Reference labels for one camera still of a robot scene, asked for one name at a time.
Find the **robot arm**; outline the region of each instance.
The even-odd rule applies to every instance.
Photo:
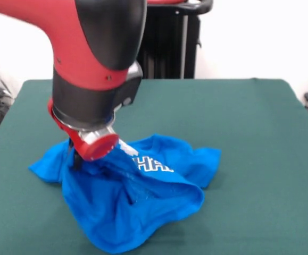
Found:
[[[105,156],[118,141],[114,109],[131,103],[140,83],[140,67],[135,75],[129,67],[146,0],[0,0],[0,13],[47,34],[54,53],[49,112],[83,159]]]

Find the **white wall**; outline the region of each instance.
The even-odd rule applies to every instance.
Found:
[[[308,91],[308,0],[214,0],[200,17],[198,78],[282,78]]]
[[[308,91],[308,0],[214,0],[202,20],[197,78],[281,78]],[[0,71],[17,92],[52,77],[53,54],[39,29],[0,15]]]

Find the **black metal frame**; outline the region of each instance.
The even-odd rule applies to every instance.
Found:
[[[148,6],[137,57],[144,79],[194,78],[200,29],[198,15],[209,12],[212,6],[213,0]]]

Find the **blue t-shirt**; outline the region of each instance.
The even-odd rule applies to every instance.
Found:
[[[201,208],[220,150],[192,147],[155,134],[72,168],[69,142],[53,146],[30,166],[46,182],[62,183],[66,203],[89,240],[108,253],[132,250],[158,228]]]

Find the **green table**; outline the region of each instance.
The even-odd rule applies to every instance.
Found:
[[[98,255],[57,185],[28,166],[66,139],[29,81],[0,127],[0,254]],[[222,150],[201,211],[129,254],[308,255],[308,115],[281,80],[148,80],[119,111],[126,141],[152,133]]]

